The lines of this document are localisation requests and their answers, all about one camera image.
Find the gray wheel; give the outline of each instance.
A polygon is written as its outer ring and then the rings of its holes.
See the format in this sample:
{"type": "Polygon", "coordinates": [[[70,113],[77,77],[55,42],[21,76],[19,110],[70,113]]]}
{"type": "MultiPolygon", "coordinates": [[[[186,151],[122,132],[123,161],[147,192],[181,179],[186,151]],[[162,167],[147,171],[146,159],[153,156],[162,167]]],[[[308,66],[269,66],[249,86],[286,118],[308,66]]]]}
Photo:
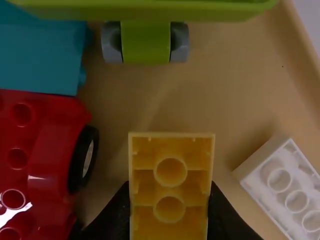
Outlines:
{"type": "Polygon", "coordinates": [[[123,62],[121,44],[121,25],[119,21],[107,21],[101,29],[101,46],[106,63],[123,62]]]}
{"type": "Polygon", "coordinates": [[[189,57],[190,40],[188,25],[183,22],[171,23],[171,63],[186,62],[189,57]]]}

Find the tan tray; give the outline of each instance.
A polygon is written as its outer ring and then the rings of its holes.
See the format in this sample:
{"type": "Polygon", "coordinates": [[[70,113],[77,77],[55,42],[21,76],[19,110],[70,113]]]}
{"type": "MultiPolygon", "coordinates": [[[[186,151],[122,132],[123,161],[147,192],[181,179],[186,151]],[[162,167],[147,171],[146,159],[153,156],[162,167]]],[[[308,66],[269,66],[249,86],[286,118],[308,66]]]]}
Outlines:
{"type": "Polygon", "coordinates": [[[320,171],[318,57],[289,1],[244,23],[189,27],[185,64],[105,64],[98,40],[87,52],[79,97],[101,145],[79,212],[90,223],[128,179],[129,131],[213,132],[213,180],[265,240],[285,240],[231,172],[278,131],[320,171]]]}

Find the white lego brick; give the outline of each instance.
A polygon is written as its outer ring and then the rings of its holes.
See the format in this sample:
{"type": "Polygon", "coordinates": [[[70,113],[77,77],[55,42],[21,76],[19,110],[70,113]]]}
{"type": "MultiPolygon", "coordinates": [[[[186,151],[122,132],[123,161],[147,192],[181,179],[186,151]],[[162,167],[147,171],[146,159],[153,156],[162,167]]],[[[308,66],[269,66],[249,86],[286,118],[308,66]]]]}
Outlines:
{"type": "Polygon", "coordinates": [[[320,240],[320,176],[291,138],[271,138],[233,174],[288,239],[320,240]]]}

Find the green lego piece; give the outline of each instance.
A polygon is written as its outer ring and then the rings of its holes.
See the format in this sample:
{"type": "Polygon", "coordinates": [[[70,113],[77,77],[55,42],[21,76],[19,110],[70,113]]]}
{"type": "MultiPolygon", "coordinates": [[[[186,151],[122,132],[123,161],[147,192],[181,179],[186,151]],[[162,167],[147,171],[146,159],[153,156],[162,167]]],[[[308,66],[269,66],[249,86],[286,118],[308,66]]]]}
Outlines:
{"type": "Polygon", "coordinates": [[[87,21],[239,22],[278,0],[8,0],[41,18],[87,21]]]}
{"type": "Polygon", "coordinates": [[[124,63],[166,64],[170,61],[170,22],[121,21],[124,63]]]}

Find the yellow lego brick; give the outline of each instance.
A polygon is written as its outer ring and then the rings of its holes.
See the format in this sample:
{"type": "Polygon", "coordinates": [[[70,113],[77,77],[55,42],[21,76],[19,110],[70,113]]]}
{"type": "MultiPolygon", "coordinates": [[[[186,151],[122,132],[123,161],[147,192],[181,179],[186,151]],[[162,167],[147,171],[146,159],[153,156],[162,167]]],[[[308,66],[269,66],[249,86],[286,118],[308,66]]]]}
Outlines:
{"type": "Polygon", "coordinates": [[[129,133],[130,240],[206,240],[215,136],[129,133]]]}

